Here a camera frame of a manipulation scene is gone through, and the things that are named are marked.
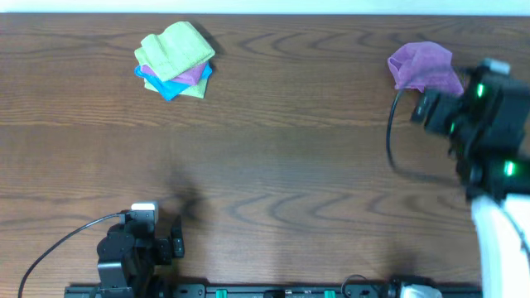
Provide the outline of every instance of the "green led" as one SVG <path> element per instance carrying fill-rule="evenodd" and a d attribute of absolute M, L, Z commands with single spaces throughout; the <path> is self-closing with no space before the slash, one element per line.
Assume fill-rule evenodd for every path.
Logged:
<path fill-rule="evenodd" d="M 477 96 L 482 97 L 482 95 L 484 95 L 484 86 L 479 84 L 479 87 L 477 87 Z"/>
<path fill-rule="evenodd" d="M 515 173 L 515 164 L 511 161 L 504 162 L 504 174 L 506 176 L 511 176 Z"/>

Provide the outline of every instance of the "wood grain surface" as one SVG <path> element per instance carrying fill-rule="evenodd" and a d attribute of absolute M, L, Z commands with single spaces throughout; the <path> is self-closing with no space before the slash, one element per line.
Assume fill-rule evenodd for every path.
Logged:
<path fill-rule="evenodd" d="M 150 33 L 192 22 L 215 48 L 204 100 L 167 103 L 135 77 Z M 0 15 L 0 296 L 55 241 L 92 219 L 159 200 L 161 235 L 183 215 L 174 275 L 214 283 L 338 283 L 414 273 L 479 283 L 458 187 L 388 167 L 396 91 L 386 59 L 435 41 L 454 65 L 506 60 L 530 81 L 530 19 L 201 15 Z M 445 140 L 397 110 L 397 162 L 455 179 Z M 25 297 L 99 280 L 75 236 L 30 276 Z"/>

